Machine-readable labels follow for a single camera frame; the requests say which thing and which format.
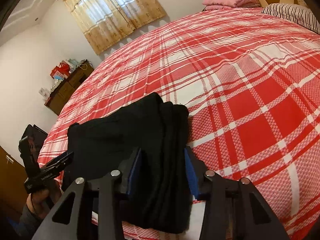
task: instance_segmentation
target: metal screw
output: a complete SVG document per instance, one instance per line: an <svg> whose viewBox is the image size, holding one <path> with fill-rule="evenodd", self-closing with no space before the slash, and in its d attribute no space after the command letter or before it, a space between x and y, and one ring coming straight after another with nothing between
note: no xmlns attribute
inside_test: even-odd
<svg viewBox="0 0 320 240"><path fill-rule="evenodd" d="M214 171L210 171L210 170L205 172L205 175L208 176L208 177L213 177L214 174L215 174Z"/></svg>
<svg viewBox="0 0 320 240"><path fill-rule="evenodd" d="M76 184L82 184L84 182L84 178L76 178Z"/></svg>
<svg viewBox="0 0 320 240"><path fill-rule="evenodd" d="M246 185L248 185L251 182L248 178L242 178L240 181L242 184L246 184Z"/></svg>
<svg viewBox="0 0 320 240"><path fill-rule="evenodd" d="M121 173L121 172L120 172L120 171L118 171L118 170L113 170L113 171L111 171L111 172L110 172L110 174L111 174L111 176L112 176L112 177L119 176L119 175L120 175L120 173Z"/></svg>

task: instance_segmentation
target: white wall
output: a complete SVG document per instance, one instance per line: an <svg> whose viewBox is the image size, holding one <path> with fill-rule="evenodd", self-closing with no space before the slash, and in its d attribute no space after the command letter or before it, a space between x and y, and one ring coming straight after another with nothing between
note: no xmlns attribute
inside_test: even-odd
<svg viewBox="0 0 320 240"><path fill-rule="evenodd" d="M189 14L202 11L203 0L158 0L167 13L166 17L135 30L131 35L121 40L115 46L97 56L82 34L76 21L68 12L62 0L57 0L44 15L41 26L50 41L59 47L67 58L78 61L88 59L97 67L112 52L129 43L138 36L154 30L170 21L177 20Z"/></svg>
<svg viewBox="0 0 320 240"><path fill-rule="evenodd" d="M66 57L36 25L0 47L0 145L22 164L18 143L28 124L49 132L57 115L38 93L50 89L50 73Z"/></svg>

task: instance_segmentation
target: red plaid bedsheet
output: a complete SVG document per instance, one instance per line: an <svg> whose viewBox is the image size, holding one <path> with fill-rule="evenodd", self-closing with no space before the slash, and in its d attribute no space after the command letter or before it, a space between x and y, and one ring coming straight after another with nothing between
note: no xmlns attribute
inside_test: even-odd
<svg viewBox="0 0 320 240"><path fill-rule="evenodd" d="M39 163L67 149L69 125L154 91L188 107L199 159L224 177L250 178L291 238L305 236L320 214L319 35L256 8L205 11L157 28L114 52L77 89ZM185 237L123 225L135 239Z"/></svg>

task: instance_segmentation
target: curtain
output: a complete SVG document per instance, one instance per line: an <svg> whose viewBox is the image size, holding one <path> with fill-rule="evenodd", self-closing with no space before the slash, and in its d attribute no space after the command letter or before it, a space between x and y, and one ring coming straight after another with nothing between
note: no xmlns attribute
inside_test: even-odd
<svg viewBox="0 0 320 240"><path fill-rule="evenodd" d="M99 55L135 29L165 16L156 0L63 0Z"/></svg>

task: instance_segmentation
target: wooden dresser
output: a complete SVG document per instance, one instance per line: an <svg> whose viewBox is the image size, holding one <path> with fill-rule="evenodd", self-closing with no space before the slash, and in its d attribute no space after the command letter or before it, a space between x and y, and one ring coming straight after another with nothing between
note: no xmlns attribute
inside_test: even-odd
<svg viewBox="0 0 320 240"><path fill-rule="evenodd" d="M90 76L93 70L89 62L87 60L84 61L81 67L77 67L67 79L63 80L59 86L51 92L50 97L44 105L59 115L72 94L87 77Z"/></svg>

